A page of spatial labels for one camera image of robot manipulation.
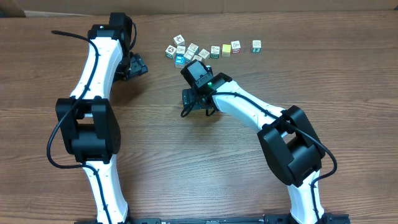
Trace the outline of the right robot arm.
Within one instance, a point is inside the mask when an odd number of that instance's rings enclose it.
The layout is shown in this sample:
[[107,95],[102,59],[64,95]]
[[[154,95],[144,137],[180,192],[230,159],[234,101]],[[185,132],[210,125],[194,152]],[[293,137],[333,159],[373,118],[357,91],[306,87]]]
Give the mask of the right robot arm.
[[318,138],[307,115],[297,106],[270,105],[241,88],[224,73],[214,75],[209,65],[193,60],[181,75],[190,85],[183,91],[182,117],[204,109],[234,116],[253,129],[272,173],[288,188],[290,223],[326,223],[318,181],[336,172],[321,174],[322,159],[333,154]]

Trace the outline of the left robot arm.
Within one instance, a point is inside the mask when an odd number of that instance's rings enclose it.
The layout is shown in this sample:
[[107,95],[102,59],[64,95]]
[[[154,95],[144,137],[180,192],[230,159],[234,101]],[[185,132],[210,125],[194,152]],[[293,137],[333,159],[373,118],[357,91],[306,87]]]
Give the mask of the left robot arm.
[[137,29],[123,12],[113,12],[108,24],[95,24],[81,78],[68,98],[55,105],[58,123],[47,144],[47,159],[59,169],[83,169],[90,182],[97,215],[93,223],[131,223],[129,205],[119,182],[117,154],[121,130],[109,102],[112,85],[147,73],[132,48]]

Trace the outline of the white block tilted centre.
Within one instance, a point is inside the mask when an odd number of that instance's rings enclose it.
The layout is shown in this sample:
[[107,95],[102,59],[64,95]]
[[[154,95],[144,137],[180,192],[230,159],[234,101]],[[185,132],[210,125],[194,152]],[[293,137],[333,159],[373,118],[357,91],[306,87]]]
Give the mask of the white block tilted centre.
[[203,62],[203,58],[201,56],[199,56],[199,55],[194,55],[193,56],[193,60],[197,60],[197,61]]

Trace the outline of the white block teal side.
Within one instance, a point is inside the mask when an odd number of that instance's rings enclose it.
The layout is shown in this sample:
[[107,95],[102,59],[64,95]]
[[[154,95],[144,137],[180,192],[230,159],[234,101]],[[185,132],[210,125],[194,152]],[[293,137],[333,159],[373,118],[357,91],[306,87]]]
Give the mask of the white block teal side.
[[194,52],[192,52],[192,51],[190,51],[190,50],[187,50],[185,53],[184,53],[184,55],[183,55],[183,57],[184,57],[184,60],[185,60],[185,63],[190,63],[192,60],[193,60],[193,57],[195,56],[195,53]]

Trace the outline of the white block green letters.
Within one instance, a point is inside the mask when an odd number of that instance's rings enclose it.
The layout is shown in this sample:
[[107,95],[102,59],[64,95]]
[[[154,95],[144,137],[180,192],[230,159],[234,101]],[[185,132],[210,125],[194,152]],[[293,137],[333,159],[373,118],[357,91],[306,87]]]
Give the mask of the white block green letters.
[[219,58],[220,57],[220,47],[219,46],[212,46],[210,51],[211,58]]

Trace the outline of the white block green grid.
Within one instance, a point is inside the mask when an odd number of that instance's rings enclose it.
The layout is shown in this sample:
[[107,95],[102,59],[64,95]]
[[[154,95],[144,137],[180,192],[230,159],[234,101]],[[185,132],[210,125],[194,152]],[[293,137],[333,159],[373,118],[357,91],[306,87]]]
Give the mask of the white block green grid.
[[197,46],[196,44],[191,43],[191,44],[188,46],[188,50],[191,51],[191,52],[193,52],[195,55],[198,55],[198,53],[199,53],[199,51],[200,51],[200,48],[199,48],[199,46]]

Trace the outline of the white block behind blue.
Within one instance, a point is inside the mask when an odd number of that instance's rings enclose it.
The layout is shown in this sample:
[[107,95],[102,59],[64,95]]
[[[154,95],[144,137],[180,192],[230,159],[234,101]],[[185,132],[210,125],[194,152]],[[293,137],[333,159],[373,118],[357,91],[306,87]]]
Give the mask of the white block behind blue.
[[179,55],[179,56],[184,56],[185,51],[186,51],[186,46],[179,45],[179,46],[177,47],[176,53],[177,53],[177,55]]

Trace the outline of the block red circle green side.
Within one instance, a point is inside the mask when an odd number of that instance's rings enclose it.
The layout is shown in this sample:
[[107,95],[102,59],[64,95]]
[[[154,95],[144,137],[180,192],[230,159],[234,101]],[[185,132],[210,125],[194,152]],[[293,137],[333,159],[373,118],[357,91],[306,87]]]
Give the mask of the block red circle green side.
[[176,54],[177,54],[177,48],[174,47],[174,46],[172,46],[172,45],[169,45],[169,46],[166,48],[166,50],[165,50],[165,55],[166,55],[168,58],[174,59],[175,56],[176,56]]

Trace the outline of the yellow block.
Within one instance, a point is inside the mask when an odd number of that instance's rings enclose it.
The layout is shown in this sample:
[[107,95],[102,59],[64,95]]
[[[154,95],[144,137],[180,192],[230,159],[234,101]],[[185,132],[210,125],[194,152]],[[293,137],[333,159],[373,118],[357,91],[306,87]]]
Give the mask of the yellow block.
[[222,50],[221,50],[221,55],[223,57],[229,57],[231,54],[231,45],[230,44],[223,44],[222,45]]

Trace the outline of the block with red picture top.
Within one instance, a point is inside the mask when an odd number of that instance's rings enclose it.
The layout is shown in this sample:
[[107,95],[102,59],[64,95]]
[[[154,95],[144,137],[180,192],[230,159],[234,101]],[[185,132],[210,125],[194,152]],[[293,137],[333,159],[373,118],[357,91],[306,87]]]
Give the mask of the block with red picture top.
[[174,37],[174,44],[176,47],[178,46],[185,46],[185,39],[181,34]]

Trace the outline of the white block red bottom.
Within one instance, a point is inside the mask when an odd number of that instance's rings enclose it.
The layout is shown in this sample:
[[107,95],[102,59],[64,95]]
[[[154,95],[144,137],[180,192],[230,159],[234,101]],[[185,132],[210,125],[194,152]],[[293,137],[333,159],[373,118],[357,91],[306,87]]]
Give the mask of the white block red bottom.
[[233,54],[238,54],[241,51],[240,41],[235,40],[231,42],[231,51]]

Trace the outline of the white block teal far right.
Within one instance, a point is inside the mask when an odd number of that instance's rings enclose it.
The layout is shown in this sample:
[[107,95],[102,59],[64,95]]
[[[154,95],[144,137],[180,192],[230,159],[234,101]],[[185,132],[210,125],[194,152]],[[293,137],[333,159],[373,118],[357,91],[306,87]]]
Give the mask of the white block teal far right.
[[253,40],[252,41],[252,52],[259,53],[262,49],[261,41],[260,40]]

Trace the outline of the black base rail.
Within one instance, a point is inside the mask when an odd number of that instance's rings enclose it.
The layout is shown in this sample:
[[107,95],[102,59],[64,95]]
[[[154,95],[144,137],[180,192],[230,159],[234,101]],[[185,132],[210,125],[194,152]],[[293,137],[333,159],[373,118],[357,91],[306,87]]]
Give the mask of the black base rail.
[[[326,213],[321,217],[321,223],[326,224],[350,224],[349,215],[334,215]],[[75,222],[79,224],[94,224],[96,220]],[[171,219],[159,218],[128,218],[128,224],[288,224],[297,223],[290,215],[263,215],[262,217],[238,217],[238,218],[208,218],[208,219]]]

